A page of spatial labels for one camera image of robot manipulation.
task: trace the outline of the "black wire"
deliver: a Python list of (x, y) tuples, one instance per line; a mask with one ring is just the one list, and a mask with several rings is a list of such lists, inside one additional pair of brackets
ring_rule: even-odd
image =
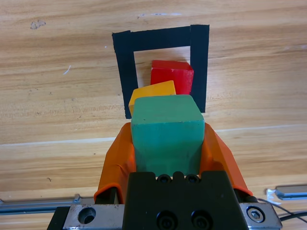
[(299, 218), (299, 217), (305, 217), (307, 216), (307, 212), (301, 212), (301, 213), (296, 213), (296, 214), (291, 214), (285, 217), (281, 217), (280, 221), (288, 220), (288, 219), (293, 219), (293, 218)]
[[(290, 216), (293, 216), (293, 215), (296, 215), (296, 214), (304, 213), (304, 212), (301, 212), (301, 213), (296, 213), (296, 214), (294, 214), (293, 212), (290, 212), (289, 210), (285, 209), (284, 207), (281, 207), (281, 206), (279, 206), (279, 205), (273, 204), (273, 203), (271, 203), (270, 201), (267, 201), (267, 200), (265, 200), (265, 199), (257, 198), (257, 200), (262, 201), (262, 202), (265, 202), (265, 203), (269, 203), (269, 204), (273, 205), (274, 207), (280, 208), (281, 210), (283, 210), (283, 211), (285, 211), (285, 212), (287, 212), (287, 213), (290, 214), (290, 215), (285, 216), (285, 217), (290, 217)], [(301, 221), (303, 221), (303, 222), (305, 222), (305, 223), (307, 224), (307, 220), (304, 220), (303, 218), (300, 218), (300, 216), (295, 216), (295, 217), (292, 217), (292, 218), (298, 218), (298, 219), (300, 219)]]

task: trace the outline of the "wooden table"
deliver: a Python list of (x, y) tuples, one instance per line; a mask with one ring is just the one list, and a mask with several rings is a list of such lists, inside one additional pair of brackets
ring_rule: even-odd
[[(92, 196), (128, 122), (112, 33), (190, 24), (210, 25), (204, 117), (249, 189), (266, 198), (266, 188), (305, 184), (306, 11), (303, 0), (2, 0), (0, 198)], [(140, 86), (153, 59), (189, 61), (189, 47), (135, 52)], [(0, 229), (44, 230), (51, 216), (1, 216)]]

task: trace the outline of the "orange rubber pad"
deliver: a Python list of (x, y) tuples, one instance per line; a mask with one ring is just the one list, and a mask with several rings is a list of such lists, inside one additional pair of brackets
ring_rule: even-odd
[(203, 171), (225, 170), (234, 189), (239, 189), (250, 196), (243, 176), (236, 164), (231, 150), (216, 134), (209, 124), (205, 124), (205, 138), (201, 150), (200, 174)]
[[(200, 174), (203, 171), (218, 170), (227, 172), (234, 189), (239, 189), (250, 196), (253, 195), (244, 182), (232, 152), (211, 126), (205, 123)], [(94, 200), (107, 189), (116, 187), (118, 189), (119, 202), (124, 204), (127, 194), (128, 177), (131, 172), (136, 172), (136, 164), (130, 123), (126, 123), (106, 153), (105, 164)]]
[(115, 187), (118, 190), (119, 203), (124, 204), (128, 177), (132, 172), (136, 172), (134, 147), (130, 123), (126, 123), (106, 153), (98, 191), (94, 194), (94, 200), (99, 194)]

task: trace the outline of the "wooden block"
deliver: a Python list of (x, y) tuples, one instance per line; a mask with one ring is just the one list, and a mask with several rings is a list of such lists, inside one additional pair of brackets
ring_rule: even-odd
[(175, 95), (175, 86), (174, 81), (169, 80), (155, 85), (149, 85), (142, 88), (135, 89), (132, 93), (129, 110), (131, 116), (133, 114), (134, 102), (137, 98), (140, 97), (152, 97), (152, 96), (166, 96), (166, 95)]
[(150, 84), (173, 80), (176, 94), (190, 94), (194, 70), (187, 62), (154, 60)]
[(137, 171), (198, 174), (204, 124), (190, 95), (138, 98), (131, 121)]

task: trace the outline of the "metal plate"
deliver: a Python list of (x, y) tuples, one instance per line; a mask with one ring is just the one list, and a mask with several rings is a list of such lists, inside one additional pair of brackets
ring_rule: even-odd
[[(258, 229), (280, 230), (283, 227), (274, 208), (270, 204), (240, 203), (240, 207), (244, 215), (245, 221), (248, 224), (249, 230), (258, 230)], [(261, 211), (262, 215), (264, 216), (263, 222), (261, 223), (255, 222), (248, 216), (248, 210), (250, 210), (251, 208), (255, 208)]]
[(275, 193), (281, 200), (307, 199), (307, 185), (277, 186)]
[[(79, 213), (85, 208), (95, 210), (95, 218), (88, 224), (78, 220)], [(121, 229), (125, 205), (72, 205), (68, 212), (64, 230), (113, 230)]]

